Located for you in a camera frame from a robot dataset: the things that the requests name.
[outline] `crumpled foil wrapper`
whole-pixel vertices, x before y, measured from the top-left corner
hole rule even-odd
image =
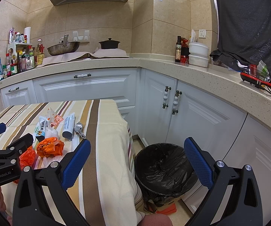
[[[83,129],[83,125],[82,125],[81,122],[78,122],[74,127],[75,132],[78,133],[81,136],[82,139],[84,139],[85,135],[82,132],[82,129]]]

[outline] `dark gray cloth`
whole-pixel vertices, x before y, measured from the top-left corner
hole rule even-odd
[[[211,52],[234,70],[242,65],[267,65],[271,76],[271,0],[217,0],[219,10],[218,50]]]

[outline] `cabinet handle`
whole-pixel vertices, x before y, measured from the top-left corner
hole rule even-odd
[[[16,88],[13,88],[13,89],[10,89],[9,92],[14,92],[16,90],[19,90],[19,87],[16,87]]]
[[[165,92],[164,92],[164,97],[163,97],[163,109],[165,109],[166,107],[168,107],[168,105],[167,105],[168,90],[171,90],[171,87],[166,86]]]
[[[174,96],[174,100],[173,100],[173,109],[172,109],[172,114],[175,115],[175,113],[178,113],[178,110],[176,109],[177,105],[178,105],[178,96],[180,94],[183,94],[182,92],[180,91],[176,91],[176,94]]]
[[[85,74],[85,75],[77,75],[77,76],[74,76],[74,78],[84,78],[84,77],[89,77],[91,76],[91,74]]]

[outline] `metal bowl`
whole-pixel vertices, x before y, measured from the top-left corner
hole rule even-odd
[[[64,46],[63,43],[59,43],[58,45],[49,47],[47,50],[50,55],[56,56],[65,53],[74,53],[75,51],[77,51],[79,46],[80,46],[79,41],[72,41],[67,42],[66,46]]]

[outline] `striped tablecloth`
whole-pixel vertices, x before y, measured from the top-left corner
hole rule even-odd
[[[121,117],[114,100],[83,100],[16,105],[0,113],[0,123],[7,126],[0,135],[0,149],[27,133],[33,133],[38,116],[47,116],[52,108],[63,116],[75,113],[75,123],[84,125],[84,134],[91,143],[91,153],[73,187],[68,189],[72,201],[92,226],[137,225],[144,213],[142,193],[134,179],[132,138],[127,122]],[[72,141],[62,137],[64,121],[57,127],[65,143],[63,155],[73,151],[80,142],[76,134]],[[33,148],[38,144],[34,140]],[[35,168],[43,167],[43,159],[36,157]],[[2,186],[7,213],[12,214],[17,185]],[[55,219],[64,223],[55,208],[47,187],[43,187]]]

